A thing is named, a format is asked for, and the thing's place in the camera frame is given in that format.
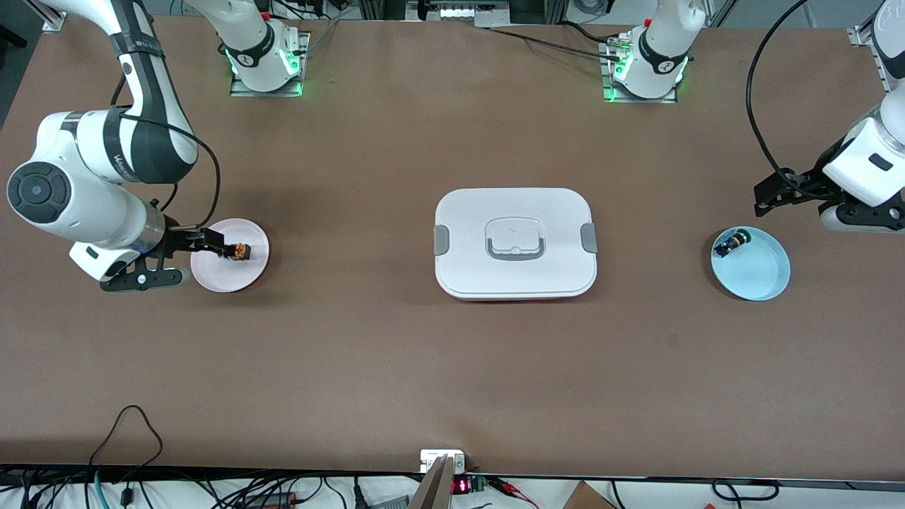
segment container lid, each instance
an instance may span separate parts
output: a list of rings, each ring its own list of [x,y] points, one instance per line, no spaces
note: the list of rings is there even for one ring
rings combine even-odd
[[[561,187],[458,189],[434,217],[437,282],[466,300],[584,293],[597,274],[591,209]]]

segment wire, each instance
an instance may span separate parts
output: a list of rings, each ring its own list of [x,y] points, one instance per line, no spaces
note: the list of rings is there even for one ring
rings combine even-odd
[[[160,212],[163,212],[164,210],[167,210],[167,207],[169,206],[169,204],[173,203],[173,198],[176,197],[176,192],[178,192],[178,191],[179,191],[179,183],[178,183],[178,182],[174,182],[174,183],[173,183],[173,192],[170,193],[170,197],[167,198],[167,202],[164,203],[164,205],[160,208]]]
[[[124,113],[124,112],[121,112],[119,114],[119,116],[123,119],[134,120],[136,122],[145,122],[145,123],[148,123],[151,125],[155,125],[158,127],[162,127],[162,128],[166,128],[166,129],[178,132],[179,134],[191,139],[192,141],[194,141],[195,143],[200,145],[201,148],[207,152],[207,155],[211,157],[211,160],[214,162],[214,177],[216,179],[215,184],[214,184],[214,199],[211,201],[211,208],[207,211],[207,216],[205,216],[204,220],[202,220],[200,223],[197,223],[197,225],[199,227],[206,225],[208,223],[208,221],[211,220],[211,217],[214,216],[214,212],[217,209],[217,202],[220,201],[220,185],[221,185],[220,160],[217,159],[217,156],[216,156],[216,154],[214,154],[214,151],[210,147],[208,147],[207,144],[204,143],[196,135],[192,134],[191,132],[188,132],[187,130],[178,128],[178,127],[174,126],[173,124],[170,124],[167,122],[158,122],[157,120],[146,119],[144,117],[137,117],[135,115],[128,115],[127,113]]]
[[[489,30],[495,34],[503,34],[503,35],[508,35],[510,37],[518,37],[519,39],[524,39],[525,41],[531,41],[532,43],[543,44],[545,46],[549,46],[551,48],[556,48],[556,49],[562,50],[564,52],[572,52],[572,53],[593,56],[595,58],[602,58],[604,60],[609,60],[611,62],[619,61],[619,57],[617,57],[615,55],[607,55],[607,54],[601,54],[601,53],[596,53],[596,52],[589,52],[587,50],[579,50],[578,48],[570,48],[570,47],[564,46],[562,44],[551,43],[550,41],[543,41],[541,39],[536,39],[534,37],[529,37],[527,35],[515,34],[513,32],[506,32],[505,30],[496,30],[493,28],[488,28],[487,30]]]
[[[760,45],[757,47],[757,51],[754,53],[754,58],[751,60],[751,67],[750,69],[748,69],[748,80],[745,84],[745,108],[748,111],[748,121],[751,123],[751,130],[754,131],[754,137],[757,138],[757,144],[760,145],[760,149],[763,150],[764,156],[767,157],[767,161],[770,163],[770,166],[773,167],[773,170],[776,172],[776,174],[779,175],[789,187],[794,189],[803,197],[822,200],[827,199],[828,197],[830,197],[830,195],[817,195],[815,193],[805,191],[800,186],[798,186],[798,184],[796,184],[795,181],[792,180],[792,178],[786,175],[785,171],[783,171],[782,168],[779,167],[779,164],[776,163],[776,159],[773,157],[773,154],[770,153],[770,149],[767,147],[767,142],[764,141],[764,136],[760,133],[760,128],[757,126],[757,121],[754,119],[754,110],[751,107],[751,85],[754,81],[754,70],[757,68],[757,62],[760,60],[760,54],[764,52],[764,47],[767,46],[767,42],[769,42],[770,37],[772,37],[776,30],[779,28],[779,25],[781,25],[790,15],[792,15],[792,13],[797,10],[798,7],[801,7],[807,2],[808,0],[798,0],[794,5],[789,7],[789,9],[785,13],[783,13],[783,15],[781,15],[778,20],[776,20],[776,23],[774,23],[773,26],[770,27],[770,29],[767,31],[767,35],[764,36],[764,40],[761,41]]]
[[[725,496],[720,493],[717,489],[718,485],[726,486],[729,488],[729,491],[732,492],[732,496]],[[744,509],[741,505],[742,502],[766,502],[767,500],[773,500],[777,496],[779,496],[779,485],[772,485],[773,493],[764,496],[739,496],[738,491],[736,491],[735,486],[732,485],[726,479],[714,479],[713,483],[710,484],[710,489],[713,491],[713,494],[718,496],[719,498],[725,500],[726,502],[735,502],[738,506],[738,509]]]
[[[104,492],[100,489],[100,470],[94,471],[94,491],[98,492],[100,505],[102,505],[104,509],[110,509],[110,504],[107,504],[107,497],[104,496]]]
[[[618,36],[619,36],[619,33],[616,33],[616,34],[604,35],[603,37],[597,37],[597,36],[592,35],[591,33],[589,33],[587,30],[585,30],[585,27],[584,27],[584,26],[582,26],[582,25],[580,25],[580,24],[578,24],[578,23],[572,23],[571,21],[568,21],[568,20],[563,20],[563,21],[561,21],[561,22],[559,22],[559,23],[557,23],[557,24],[562,24],[562,25],[565,25],[565,26],[571,26],[572,28],[578,30],[584,37],[586,37],[586,38],[588,38],[588,39],[594,41],[595,43],[603,43],[603,44],[606,44],[606,43],[609,41],[610,37],[618,37]]]
[[[535,502],[534,502],[533,500],[531,500],[530,498],[526,497],[526,496],[523,495],[521,492],[519,492],[517,495],[515,495],[515,497],[518,498],[519,500],[524,500],[525,502],[527,502],[527,503],[529,503],[529,504],[531,504],[531,505],[534,505],[534,509],[540,509],[540,507],[539,507],[537,504],[535,504]]]
[[[351,10],[344,11],[344,12],[340,13],[340,14],[336,17],[336,19],[330,21],[330,25],[327,27],[327,30],[324,30],[324,33],[323,33],[320,37],[318,37],[318,40],[315,41],[312,45],[310,45],[310,46],[308,47],[308,51],[306,51],[306,53],[307,53],[307,54],[313,53],[314,50],[317,49],[318,46],[320,46],[320,43],[324,42],[324,40],[326,40],[327,37],[328,37],[329,35],[331,35],[331,34],[333,33],[333,31],[336,30],[336,26],[337,26],[337,24],[339,24],[339,19],[342,18],[343,16],[345,16],[346,14],[351,13],[351,12],[352,12]]]
[[[116,85],[116,90],[113,91],[113,97],[110,98],[110,106],[116,106],[117,101],[119,101],[119,95],[122,93],[122,87],[126,85],[126,74],[119,75],[119,83]]]
[[[19,509],[26,509],[28,507],[29,495],[31,495],[32,491],[32,478],[28,478],[28,482],[25,482],[25,471],[23,471],[19,475],[19,479],[22,480],[22,502],[19,504]]]
[[[316,15],[318,18],[320,18],[320,17],[325,17],[325,18],[327,18],[327,19],[333,19],[333,18],[331,18],[330,16],[328,16],[328,15],[326,15],[326,14],[323,14],[323,13],[318,14],[318,13],[313,12],[313,11],[307,11],[307,10],[299,9],[298,7],[293,7],[292,5],[289,5],[289,4],[287,4],[286,2],[283,2],[283,0],[272,0],[272,1],[273,1],[273,2],[276,2],[277,4],[282,5],[283,7],[286,7],[287,9],[289,9],[290,11],[292,11],[293,14],[297,15],[297,16],[299,17],[299,19],[304,19],[304,18],[301,16],[302,14],[314,14],[314,15]]]
[[[619,509],[625,509],[625,504],[622,503],[622,498],[619,497],[619,489],[616,488],[616,481],[610,479],[610,485],[613,487],[613,497],[616,499]]]
[[[138,480],[138,487],[141,488],[141,495],[145,497],[145,502],[148,503],[148,507],[150,509],[154,509],[154,505],[151,503],[151,499],[148,496],[148,492],[145,491],[145,482],[141,479]]]
[[[126,85],[126,75],[121,74],[119,76],[119,83],[116,85],[116,90],[113,91],[113,96],[110,97],[110,106],[116,106],[116,103],[119,101],[119,95],[122,93],[123,87]],[[179,184],[176,182],[173,183],[173,192],[170,193],[170,197],[167,198],[167,202],[160,208],[160,212],[167,210],[169,204],[173,203],[173,198],[176,197],[176,192],[179,190]]]
[[[343,496],[342,493],[340,493],[339,491],[337,491],[336,488],[334,488],[333,486],[331,486],[331,485],[330,485],[330,482],[327,480],[326,477],[321,477],[321,479],[324,480],[324,484],[327,485],[327,488],[329,488],[330,490],[332,490],[333,493],[339,495],[339,500],[342,501],[342,509],[348,509],[348,506],[346,505],[346,497]]]
[[[299,499],[299,504],[304,504],[304,503],[308,502],[309,500],[311,500],[312,498],[314,498],[314,495],[317,495],[317,494],[318,494],[318,492],[320,491],[320,488],[324,485],[324,478],[323,478],[323,477],[318,477],[318,479],[320,479],[320,482],[318,483],[318,487],[315,488],[314,493],[312,493],[311,495],[308,495],[308,496],[305,497],[305,498],[300,498],[300,499]],[[292,491],[292,487],[295,486],[295,484],[298,483],[300,480],[301,480],[301,477],[299,477],[298,479],[292,481],[292,484],[289,485],[289,489],[287,489],[286,491],[291,492],[291,491]]]
[[[154,435],[154,438],[157,440],[157,452],[148,461],[146,461],[146,462],[142,463],[140,466],[136,467],[135,470],[138,470],[139,468],[143,468],[143,467],[147,466],[149,463],[151,463],[152,461],[157,459],[161,455],[161,453],[164,452],[164,440],[163,440],[163,438],[160,437],[160,434],[157,432],[157,430],[154,429],[153,426],[151,426],[151,421],[148,420],[148,414],[145,413],[145,409],[143,409],[142,407],[140,407],[138,405],[126,405],[125,407],[123,407],[122,410],[119,411],[119,414],[116,416],[116,420],[113,421],[113,427],[111,427],[110,431],[107,432],[107,436],[104,437],[102,442],[100,442],[100,445],[98,446],[98,448],[94,449],[94,452],[91,453],[91,457],[88,459],[88,466],[94,465],[94,459],[98,456],[98,453],[104,448],[104,446],[107,445],[107,442],[110,441],[110,437],[113,436],[113,433],[116,431],[117,426],[119,426],[119,420],[131,408],[138,410],[138,413],[141,414],[141,418],[145,419],[145,426],[148,427],[148,430],[151,432],[152,435]]]
[[[719,10],[717,15],[710,21],[710,27],[720,27],[726,23],[726,18],[732,14],[732,10],[735,9],[737,3],[738,0],[728,0],[728,2]]]
[[[55,488],[54,488],[54,490],[53,490],[53,492],[52,492],[52,494],[51,494],[51,500],[50,500],[50,502],[47,504],[47,507],[45,507],[44,509],[53,509],[53,501],[56,500],[57,495],[59,495],[60,492],[62,492],[63,488],[65,488],[66,485],[67,485],[68,483],[70,483],[70,481],[71,481],[75,476],[76,476],[75,474],[72,474],[72,475],[70,475],[69,477],[67,477],[66,480],[62,482],[62,485],[60,485],[60,489],[55,489]]]

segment digital display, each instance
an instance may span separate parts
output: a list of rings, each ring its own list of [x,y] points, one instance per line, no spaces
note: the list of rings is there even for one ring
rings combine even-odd
[[[462,477],[456,477],[452,481],[452,494],[453,495],[466,495],[472,492],[472,484],[468,480],[467,475],[463,475]]]

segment green led light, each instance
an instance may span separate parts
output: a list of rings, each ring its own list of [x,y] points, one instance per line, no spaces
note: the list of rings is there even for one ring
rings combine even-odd
[[[229,66],[233,69],[233,74],[238,76],[239,72],[235,68],[235,61],[233,60],[233,56],[229,54],[229,50],[224,50],[224,53],[226,53],[226,60],[229,61]]]
[[[299,57],[292,53],[286,53],[285,51],[280,50],[280,58],[283,60],[283,65],[286,66],[286,72],[289,74],[296,74],[299,72]]]

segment gray latch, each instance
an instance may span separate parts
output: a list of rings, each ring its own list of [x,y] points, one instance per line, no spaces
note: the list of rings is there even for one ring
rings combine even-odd
[[[594,223],[581,225],[581,246],[588,253],[597,252],[597,232],[594,230]]]
[[[433,226],[433,255],[445,255],[450,250],[450,229],[443,225]]]

